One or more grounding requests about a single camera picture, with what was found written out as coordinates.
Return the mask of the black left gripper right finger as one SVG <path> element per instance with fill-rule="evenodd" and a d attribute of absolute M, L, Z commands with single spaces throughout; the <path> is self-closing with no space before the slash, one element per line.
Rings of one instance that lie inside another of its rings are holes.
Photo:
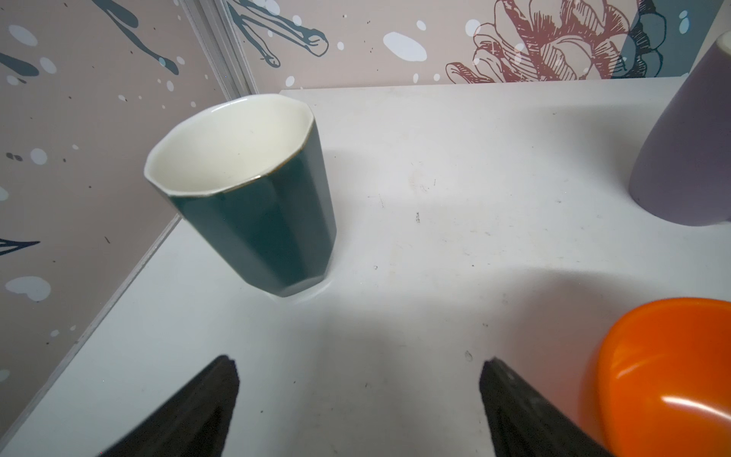
<path fill-rule="evenodd" d="M 479 390 L 497 457 L 611 456 L 501 359 L 484 363 Z"/>

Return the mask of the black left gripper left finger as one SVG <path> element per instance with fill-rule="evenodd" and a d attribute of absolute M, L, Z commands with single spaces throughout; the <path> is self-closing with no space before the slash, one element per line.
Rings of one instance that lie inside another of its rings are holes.
<path fill-rule="evenodd" d="M 216 357 L 104 456 L 220 456 L 240 380 L 235 362 Z"/>

